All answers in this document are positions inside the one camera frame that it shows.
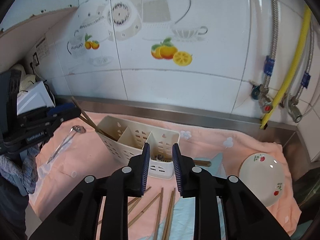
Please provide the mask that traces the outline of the grey gloved left hand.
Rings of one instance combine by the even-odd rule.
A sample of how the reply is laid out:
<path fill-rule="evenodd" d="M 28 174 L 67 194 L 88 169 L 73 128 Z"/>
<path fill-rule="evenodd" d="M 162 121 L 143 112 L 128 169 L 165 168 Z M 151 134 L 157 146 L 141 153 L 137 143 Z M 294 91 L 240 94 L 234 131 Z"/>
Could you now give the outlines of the grey gloved left hand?
<path fill-rule="evenodd" d="M 39 179 L 36 165 L 36 156 L 39 152 L 38 145 L 28 148 L 21 167 L 5 155 L 1 155 L 1 176 L 16 186 L 23 196 L 35 192 L 36 183 Z"/>

